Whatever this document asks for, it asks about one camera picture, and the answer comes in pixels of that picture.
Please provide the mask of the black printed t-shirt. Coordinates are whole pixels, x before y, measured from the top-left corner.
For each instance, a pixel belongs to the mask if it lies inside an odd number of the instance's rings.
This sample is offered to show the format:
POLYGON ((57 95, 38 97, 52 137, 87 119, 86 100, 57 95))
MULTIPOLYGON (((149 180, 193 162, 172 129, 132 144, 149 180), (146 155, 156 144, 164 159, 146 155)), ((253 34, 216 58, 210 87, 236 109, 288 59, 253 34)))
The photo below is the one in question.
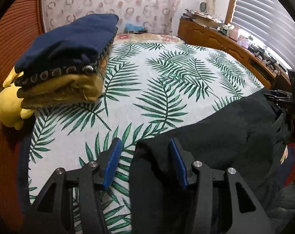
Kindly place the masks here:
POLYGON ((169 162, 168 144, 210 168, 233 167, 268 208, 280 190, 277 168, 290 137, 286 112, 264 90, 228 104, 209 117, 138 141, 130 167, 133 233, 185 233, 193 195, 184 190, 169 162))

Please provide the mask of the white window blinds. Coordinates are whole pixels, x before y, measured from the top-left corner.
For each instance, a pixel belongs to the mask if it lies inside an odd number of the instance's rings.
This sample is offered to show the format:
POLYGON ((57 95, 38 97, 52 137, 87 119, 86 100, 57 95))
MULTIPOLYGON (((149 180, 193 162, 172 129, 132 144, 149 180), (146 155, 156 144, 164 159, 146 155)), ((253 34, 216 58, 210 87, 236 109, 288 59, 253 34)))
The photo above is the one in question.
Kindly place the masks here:
POLYGON ((295 69, 295 21, 278 0, 236 0, 232 22, 295 69))

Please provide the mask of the clutter pile on cabinet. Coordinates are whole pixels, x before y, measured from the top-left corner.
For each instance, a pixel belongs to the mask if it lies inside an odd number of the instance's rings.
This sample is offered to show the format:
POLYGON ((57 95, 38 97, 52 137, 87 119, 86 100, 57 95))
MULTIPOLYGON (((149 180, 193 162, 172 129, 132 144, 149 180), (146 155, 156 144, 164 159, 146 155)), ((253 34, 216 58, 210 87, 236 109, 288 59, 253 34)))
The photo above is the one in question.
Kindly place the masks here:
POLYGON ((224 22, 222 20, 212 17, 207 13, 202 13, 193 9, 185 9, 185 12, 181 17, 201 25, 202 27, 219 28, 224 26, 224 22))

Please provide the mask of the wooden sideboard cabinet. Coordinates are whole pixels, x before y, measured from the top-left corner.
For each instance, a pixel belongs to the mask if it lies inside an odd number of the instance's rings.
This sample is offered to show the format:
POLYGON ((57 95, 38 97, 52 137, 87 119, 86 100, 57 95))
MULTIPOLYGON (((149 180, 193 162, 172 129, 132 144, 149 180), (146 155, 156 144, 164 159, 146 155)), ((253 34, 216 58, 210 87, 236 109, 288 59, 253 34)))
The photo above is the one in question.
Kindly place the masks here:
POLYGON ((291 83, 285 72, 273 72, 271 68, 256 58, 253 53, 241 47, 227 36, 181 18, 178 37, 191 45, 213 48, 230 54, 250 70, 268 89, 291 91, 291 83))

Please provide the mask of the yellow plush toy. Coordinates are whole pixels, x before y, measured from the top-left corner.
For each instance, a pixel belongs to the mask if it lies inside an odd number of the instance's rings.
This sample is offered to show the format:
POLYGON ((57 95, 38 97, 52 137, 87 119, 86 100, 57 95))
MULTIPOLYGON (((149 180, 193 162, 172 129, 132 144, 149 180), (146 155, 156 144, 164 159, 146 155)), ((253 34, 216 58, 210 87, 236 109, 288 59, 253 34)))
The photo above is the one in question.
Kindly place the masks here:
POLYGON ((34 114, 34 110, 21 108, 23 99, 17 97, 20 87, 15 86, 14 81, 21 75, 22 72, 17 74, 12 68, 0 91, 0 122, 15 130, 21 130, 24 121, 34 114))

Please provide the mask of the small grey fan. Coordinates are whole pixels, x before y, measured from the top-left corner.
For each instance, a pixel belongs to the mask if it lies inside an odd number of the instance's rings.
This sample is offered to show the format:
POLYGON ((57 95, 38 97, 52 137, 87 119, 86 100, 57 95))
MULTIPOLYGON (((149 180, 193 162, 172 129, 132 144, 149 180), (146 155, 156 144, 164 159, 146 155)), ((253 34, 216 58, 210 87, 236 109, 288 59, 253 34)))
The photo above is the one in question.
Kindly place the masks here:
POLYGON ((201 13, 206 13, 207 12, 207 3, 206 2, 201 2, 199 6, 199 10, 201 13))

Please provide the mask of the palm leaf bed sheet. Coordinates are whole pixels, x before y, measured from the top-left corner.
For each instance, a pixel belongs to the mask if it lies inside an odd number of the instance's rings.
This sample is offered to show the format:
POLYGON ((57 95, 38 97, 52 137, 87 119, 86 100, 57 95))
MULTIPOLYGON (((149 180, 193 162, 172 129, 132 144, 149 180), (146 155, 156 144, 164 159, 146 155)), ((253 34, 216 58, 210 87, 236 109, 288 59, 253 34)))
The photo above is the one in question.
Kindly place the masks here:
POLYGON ((124 148, 113 183, 99 195, 109 232, 131 233, 128 176, 136 142, 193 124, 262 88, 255 75, 220 50, 174 43, 115 44, 103 95, 95 103, 36 110, 30 201, 56 168, 80 168, 119 138, 124 148))

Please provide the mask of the mustard yellow folded garment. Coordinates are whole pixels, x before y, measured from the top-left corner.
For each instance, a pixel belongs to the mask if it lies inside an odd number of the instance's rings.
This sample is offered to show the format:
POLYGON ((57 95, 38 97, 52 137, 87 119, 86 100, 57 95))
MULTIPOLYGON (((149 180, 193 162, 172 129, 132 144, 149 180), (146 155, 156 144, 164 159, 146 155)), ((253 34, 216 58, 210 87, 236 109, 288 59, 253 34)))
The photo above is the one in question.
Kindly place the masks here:
POLYGON ((62 75, 38 84, 29 90, 19 89, 17 97, 22 99, 24 109, 54 107, 79 103, 94 103, 104 92, 108 57, 96 66, 96 72, 62 75))

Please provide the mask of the floral blanket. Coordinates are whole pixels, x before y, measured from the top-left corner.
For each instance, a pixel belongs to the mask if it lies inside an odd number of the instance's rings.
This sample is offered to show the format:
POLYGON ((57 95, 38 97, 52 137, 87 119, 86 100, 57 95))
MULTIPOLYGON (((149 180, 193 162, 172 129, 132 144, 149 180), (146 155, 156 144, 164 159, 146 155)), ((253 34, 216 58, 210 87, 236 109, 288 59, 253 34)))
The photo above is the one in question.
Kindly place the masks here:
POLYGON ((133 34, 125 33, 119 34, 114 39, 114 44, 123 43, 141 43, 141 42, 157 42, 157 43, 179 43, 184 44, 185 42, 177 36, 163 35, 163 34, 133 34))

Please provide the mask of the circle patterned curtain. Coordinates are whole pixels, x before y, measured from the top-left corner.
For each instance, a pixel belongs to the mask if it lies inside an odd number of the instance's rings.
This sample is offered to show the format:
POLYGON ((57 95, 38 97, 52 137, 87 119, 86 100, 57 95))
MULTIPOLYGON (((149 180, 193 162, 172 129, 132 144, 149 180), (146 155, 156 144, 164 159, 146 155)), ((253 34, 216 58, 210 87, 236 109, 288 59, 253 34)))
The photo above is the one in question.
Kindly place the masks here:
POLYGON ((126 24, 145 27, 149 33, 172 33, 172 20, 180 0, 42 0, 46 31, 67 25, 89 14, 112 13, 119 17, 118 31, 126 24))

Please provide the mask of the dark patterned folded garment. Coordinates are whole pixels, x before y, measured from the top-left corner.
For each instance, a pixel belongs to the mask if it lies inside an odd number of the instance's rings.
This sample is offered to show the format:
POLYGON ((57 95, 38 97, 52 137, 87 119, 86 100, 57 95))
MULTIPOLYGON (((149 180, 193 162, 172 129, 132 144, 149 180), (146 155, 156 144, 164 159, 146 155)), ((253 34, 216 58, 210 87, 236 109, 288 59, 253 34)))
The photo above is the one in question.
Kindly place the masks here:
POLYGON ((109 56, 110 54, 110 46, 103 51, 100 57, 95 62, 86 61, 82 65, 57 65, 49 70, 45 70, 43 72, 39 72, 32 75, 21 75, 17 79, 15 79, 14 84, 17 87, 22 87, 23 89, 30 89, 38 84, 46 82, 50 79, 56 79, 62 75, 68 74, 86 74, 90 75, 96 72, 96 66, 100 64, 103 58, 109 56))

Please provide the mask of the blue cloth item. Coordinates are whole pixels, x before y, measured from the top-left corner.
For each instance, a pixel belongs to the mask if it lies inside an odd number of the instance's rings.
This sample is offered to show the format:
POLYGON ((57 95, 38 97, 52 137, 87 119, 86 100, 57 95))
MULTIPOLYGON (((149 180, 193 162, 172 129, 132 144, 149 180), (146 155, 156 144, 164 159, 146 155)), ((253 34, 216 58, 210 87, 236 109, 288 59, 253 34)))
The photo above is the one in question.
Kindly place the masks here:
POLYGON ((124 27, 124 32, 125 33, 132 33, 132 34, 142 34, 142 33, 147 33, 147 30, 145 27, 126 23, 126 25, 124 27))

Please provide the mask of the navy blue folded garment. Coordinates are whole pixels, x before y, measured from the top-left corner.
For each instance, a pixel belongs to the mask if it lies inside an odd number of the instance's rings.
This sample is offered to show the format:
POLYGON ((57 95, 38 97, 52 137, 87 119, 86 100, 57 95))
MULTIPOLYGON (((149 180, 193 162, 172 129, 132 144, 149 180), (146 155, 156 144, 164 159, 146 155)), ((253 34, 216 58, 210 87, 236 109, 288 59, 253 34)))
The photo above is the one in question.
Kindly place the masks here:
POLYGON ((113 43, 119 17, 89 14, 40 35, 14 66, 18 74, 32 75, 54 66, 95 62, 113 43))

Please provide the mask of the wooden slatted wardrobe door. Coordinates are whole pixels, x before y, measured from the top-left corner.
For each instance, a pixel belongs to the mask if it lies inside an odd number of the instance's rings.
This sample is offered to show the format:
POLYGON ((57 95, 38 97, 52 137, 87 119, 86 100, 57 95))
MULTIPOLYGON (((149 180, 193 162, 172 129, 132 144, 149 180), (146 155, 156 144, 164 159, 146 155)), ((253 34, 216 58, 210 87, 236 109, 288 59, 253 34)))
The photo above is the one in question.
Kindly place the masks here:
POLYGON ((18 158, 30 132, 32 113, 22 110, 14 66, 44 33, 42 0, 0 0, 0 233, 16 233, 23 222, 18 199, 18 158))

